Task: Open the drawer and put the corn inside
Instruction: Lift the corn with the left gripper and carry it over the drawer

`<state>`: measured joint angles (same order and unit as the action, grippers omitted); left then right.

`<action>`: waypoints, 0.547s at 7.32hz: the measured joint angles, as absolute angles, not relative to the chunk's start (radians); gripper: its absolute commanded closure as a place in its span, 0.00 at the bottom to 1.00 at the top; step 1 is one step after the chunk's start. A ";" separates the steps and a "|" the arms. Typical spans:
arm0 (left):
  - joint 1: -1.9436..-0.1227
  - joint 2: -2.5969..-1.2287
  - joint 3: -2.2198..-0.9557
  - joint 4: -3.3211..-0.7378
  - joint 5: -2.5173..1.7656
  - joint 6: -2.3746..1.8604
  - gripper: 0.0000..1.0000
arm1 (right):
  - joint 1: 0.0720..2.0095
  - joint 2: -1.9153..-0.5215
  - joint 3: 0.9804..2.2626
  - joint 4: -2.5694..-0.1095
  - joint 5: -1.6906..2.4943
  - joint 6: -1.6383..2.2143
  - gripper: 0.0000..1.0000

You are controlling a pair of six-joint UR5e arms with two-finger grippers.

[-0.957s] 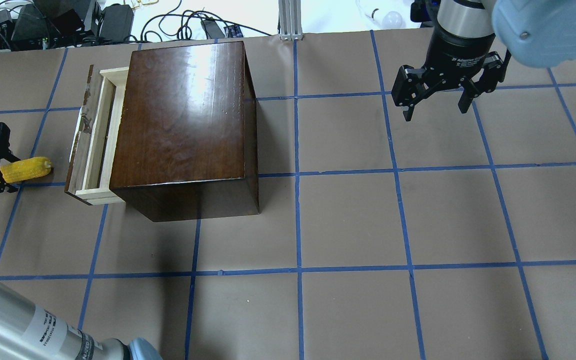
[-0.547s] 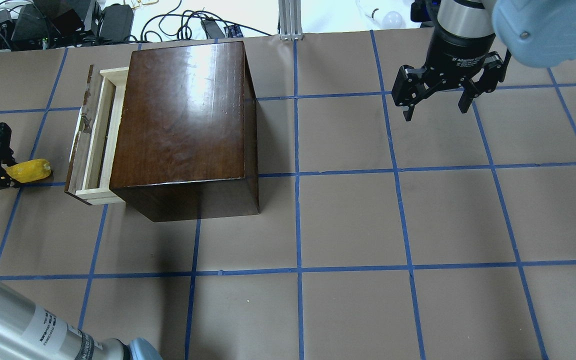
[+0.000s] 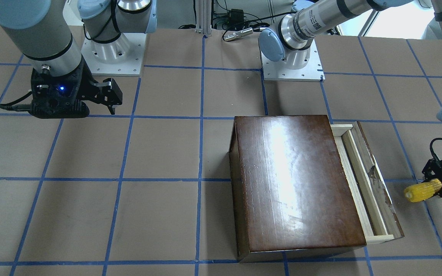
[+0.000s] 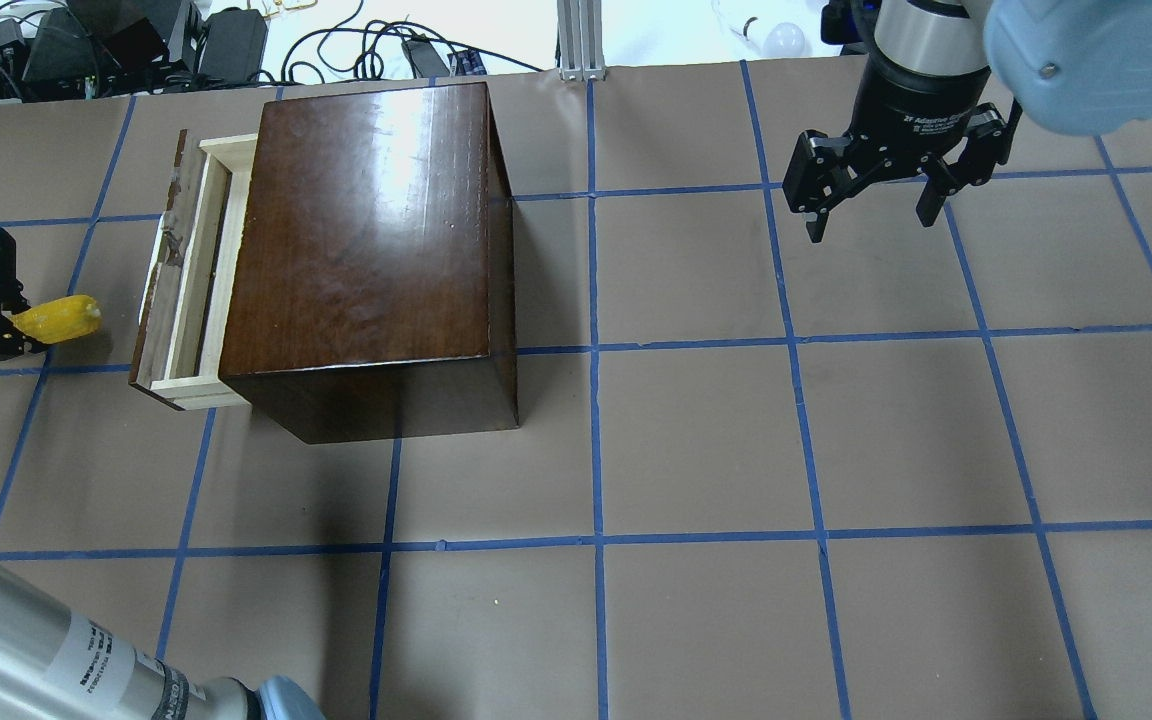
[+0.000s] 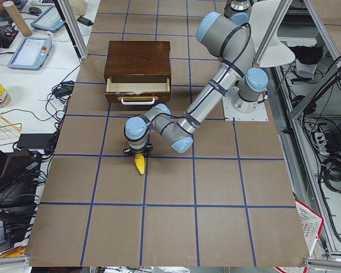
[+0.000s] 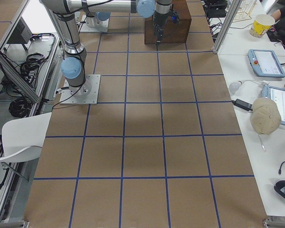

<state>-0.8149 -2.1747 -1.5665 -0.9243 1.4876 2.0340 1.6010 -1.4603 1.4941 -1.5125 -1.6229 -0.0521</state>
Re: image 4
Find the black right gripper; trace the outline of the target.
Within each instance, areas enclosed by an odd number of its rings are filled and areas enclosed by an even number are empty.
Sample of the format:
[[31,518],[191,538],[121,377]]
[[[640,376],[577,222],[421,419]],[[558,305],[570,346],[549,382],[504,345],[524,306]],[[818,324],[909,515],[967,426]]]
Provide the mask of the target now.
[[925,177],[916,218],[931,228],[952,196],[991,181],[1009,162],[1023,108],[980,99],[990,69],[924,76],[869,56],[849,127],[840,136],[799,132],[783,179],[788,209],[806,213],[820,243],[833,210],[867,187]]

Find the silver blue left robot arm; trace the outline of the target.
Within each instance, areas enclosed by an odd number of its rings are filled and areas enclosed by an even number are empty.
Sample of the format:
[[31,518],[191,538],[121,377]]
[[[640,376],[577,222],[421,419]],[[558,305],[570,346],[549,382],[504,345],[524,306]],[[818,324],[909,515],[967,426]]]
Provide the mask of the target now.
[[0,564],[0,719],[320,719],[288,676],[194,682]]

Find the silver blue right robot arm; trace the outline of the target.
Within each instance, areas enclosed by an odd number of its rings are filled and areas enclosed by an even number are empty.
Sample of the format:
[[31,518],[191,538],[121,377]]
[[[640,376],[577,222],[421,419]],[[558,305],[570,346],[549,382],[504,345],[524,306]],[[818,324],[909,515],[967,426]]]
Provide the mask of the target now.
[[1091,137],[1152,119],[1152,1],[828,1],[820,37],[867,63],[846,132],[801,132],[786,170],[813,243],[842,200],[905,179],[935,223],[1009,164],[1021,120]]

